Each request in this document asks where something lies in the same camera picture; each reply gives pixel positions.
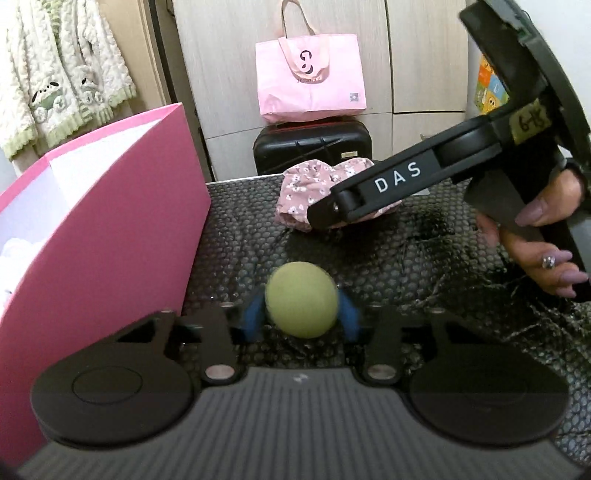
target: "fingernail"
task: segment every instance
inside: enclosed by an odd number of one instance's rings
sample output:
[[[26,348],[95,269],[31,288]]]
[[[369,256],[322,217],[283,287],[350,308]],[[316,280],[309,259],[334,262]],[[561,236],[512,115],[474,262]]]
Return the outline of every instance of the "fingernail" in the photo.
[[[573,299],[577,296],[577,294],[574,292],[573,287],[569,287],[569,288],[557,288],[556,289],[556,294],[559,297],[562,297],[564,299]]]
[[[542,218],[545,208],[545,201],[541,199],[535,199],[533,202],[527,204],[522,211],[520,211],[519,215],[517,215],[515,218],[515,223],[519,226],[528,226],[532,223],[536,223]]]
[[[498,240],[494,233],[478,232],[478,241],[485,244],[487,247],[496,247]]]
[[[561,283],[567,283],[569,285],[577,285],[579,283],[585,283],[589,281],[589,276],[585,272],[578,272],[576,270],[568,270],[564,272],[560,277]]]
[[[556,259],[556,267],[558,265],[562,265],[563,263],[570,262],[573,259],[573,253],[569,252],[568,250],[554,250],[552,252],[546,252],[542,255],[542,261],[546,257],[554,257]]]

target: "ring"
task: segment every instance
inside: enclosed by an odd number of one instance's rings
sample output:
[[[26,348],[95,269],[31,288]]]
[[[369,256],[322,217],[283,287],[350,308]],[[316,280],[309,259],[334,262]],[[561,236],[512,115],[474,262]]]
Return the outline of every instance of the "ring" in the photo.
[[[556,257],[544,257],[542,260],[542,268],[545,270],[554,270],[556,267]]]

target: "logo on bag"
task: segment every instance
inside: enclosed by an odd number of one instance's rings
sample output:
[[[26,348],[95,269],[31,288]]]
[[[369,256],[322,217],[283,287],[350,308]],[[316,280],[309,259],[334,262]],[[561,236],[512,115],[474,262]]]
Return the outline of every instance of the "logo on bag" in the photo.
[[[312,52],[310,50],[303,50],[300,53],[300,58],[302,59],[302,61],[304,61],[304,62],[306,61],[306,56],[304,55],[304,53],[308,54],[308,60],[312,60]],[[301,66],[301,71],[304,72],[306,75],[310,75],[314,71],[314,66],[310,63],[310,69],[308,71],[306,71],[306,64],[304,63]]]
[[[320,83],[324,80],[322,77],[316,77],[314,79],[297,79],[298,83]]]

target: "tennis ball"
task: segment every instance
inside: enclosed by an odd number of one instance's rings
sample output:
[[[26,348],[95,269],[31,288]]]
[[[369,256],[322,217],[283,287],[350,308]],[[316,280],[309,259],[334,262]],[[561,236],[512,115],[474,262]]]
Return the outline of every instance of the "tennis ball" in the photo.
[[[320,267],[292,262],[275,270],[265,290],[269,318],[283,332],[299,338],[324,335],[335,324],[339,293]]]

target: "hanging clothes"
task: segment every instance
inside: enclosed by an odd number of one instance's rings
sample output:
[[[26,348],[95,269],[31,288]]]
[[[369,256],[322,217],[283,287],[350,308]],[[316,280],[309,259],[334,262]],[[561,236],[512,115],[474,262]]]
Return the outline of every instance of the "hanging clothes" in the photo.
[[[136,96],[96,0],[12,0],[0,38],[0,148],[38,155]]]

